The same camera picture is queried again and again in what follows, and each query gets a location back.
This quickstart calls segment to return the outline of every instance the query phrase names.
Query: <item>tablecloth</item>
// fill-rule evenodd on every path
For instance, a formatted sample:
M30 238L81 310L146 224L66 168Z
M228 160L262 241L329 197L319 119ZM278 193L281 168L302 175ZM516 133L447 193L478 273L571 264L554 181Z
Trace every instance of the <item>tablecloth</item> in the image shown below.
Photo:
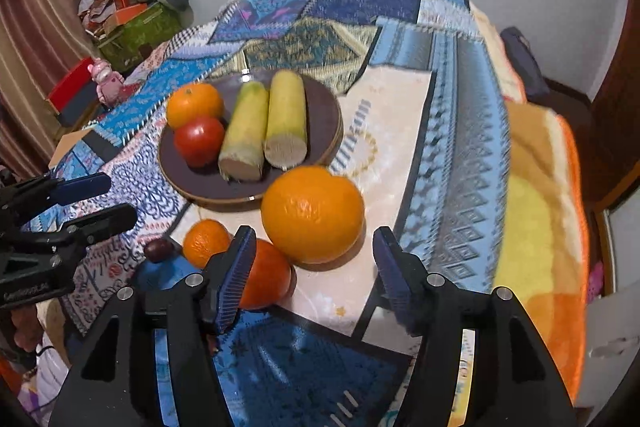
M138 208L137 226L90 249L76 291L62 299L79 333L136 271L144 287L171 286L193 271L182 257L138 269L149 240L180 242L209 215L231 232L248 222L265 237L257 210L222 216L188 203L164 179L156 155L164 101L177 87L282 67L310 74L338 96L349 126L329 168L363 191L367 233L369 225L393 227L405 250L461 287L513 288L575 396L588 245L572 137L551 112L528 111L497 32L468 0L232 0L212 22L173 38L142 89L55 169L65 178L107 172L111 192L31 223L48 229L123 201ZM299 425L300 415L313 424L393 423L418 344L379 298L367 237L359 248L334 273L297 269L290 301L263 314L243 312L222 338L213 362L237 426L254 425L264 411L270 416L259 425ZM350 291L338 289L356 277ZM574 325L570 335L561 331L564 320ZM159 332L162 413L175 425L163 342ZM472 332L464 343L466 363ZM320 353L329 353L321 369ZM457 425L468 395L462 373ZM292 387L300 393L284 392Z

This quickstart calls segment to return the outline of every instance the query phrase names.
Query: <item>brown plate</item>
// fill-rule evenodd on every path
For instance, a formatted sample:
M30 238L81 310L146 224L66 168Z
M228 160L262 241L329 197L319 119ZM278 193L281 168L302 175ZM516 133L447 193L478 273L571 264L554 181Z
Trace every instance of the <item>brown plate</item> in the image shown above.
M213 79L225 100L223 123L231 118L242 83L258 80L271 86L276 70L254 70ZM342 114L334 94L317 80L302 74L306 94L306 135L308 152L302 165L329 165L342 141ZM259 182L226 182L217 163L204 169L191 169L174 147L174 131L167 126L158 146L158 163L164 177L185 198L204 204L238 204L262 198L269 185L282 174L265 160Z

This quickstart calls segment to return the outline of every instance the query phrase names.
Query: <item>metal screw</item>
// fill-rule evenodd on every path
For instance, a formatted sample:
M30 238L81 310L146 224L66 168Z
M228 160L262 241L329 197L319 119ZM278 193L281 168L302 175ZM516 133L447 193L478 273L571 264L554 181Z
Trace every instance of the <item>metal screw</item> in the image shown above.
M131 286L124 286L124 288L120 288L118 290L118 299L121 301L126 301L130 296L133 295L133 288Z
M184 280L186 285L191 286L192 288L194 286L202 284L202 281L204 281L204 277L199 273L192 273L191 275L187 276L187 279Z
M511 298L513 297L513 292L510 289L505 288L504 286L500 286L495 291L495 294L503 301L510 301Z
M427 276L427 282L431 286L442 286L444 284L444 277L439 273L430 273Z

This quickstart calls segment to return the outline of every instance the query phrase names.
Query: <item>yellow-green cylindrical vegetable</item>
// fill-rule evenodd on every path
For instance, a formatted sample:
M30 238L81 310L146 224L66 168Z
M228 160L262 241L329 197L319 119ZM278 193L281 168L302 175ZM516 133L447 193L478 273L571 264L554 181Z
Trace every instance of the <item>yellow-green cylindrical vegetable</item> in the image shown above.
M293 71L280 70L273 75L264 156L271 165L285 170L305 160L305 86Z
M218 157L218 168L225 180L257 182L262 177L262 142L268 111L269 92L264 85L255 81L244 84Z

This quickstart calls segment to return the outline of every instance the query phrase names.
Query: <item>curtain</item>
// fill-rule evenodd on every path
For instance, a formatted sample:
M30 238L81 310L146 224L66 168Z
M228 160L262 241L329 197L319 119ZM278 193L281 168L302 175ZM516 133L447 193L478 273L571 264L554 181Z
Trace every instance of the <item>curtain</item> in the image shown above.
M0 162L21 177L46 171L60 125L45 98L92 44L80 0L0 0Z

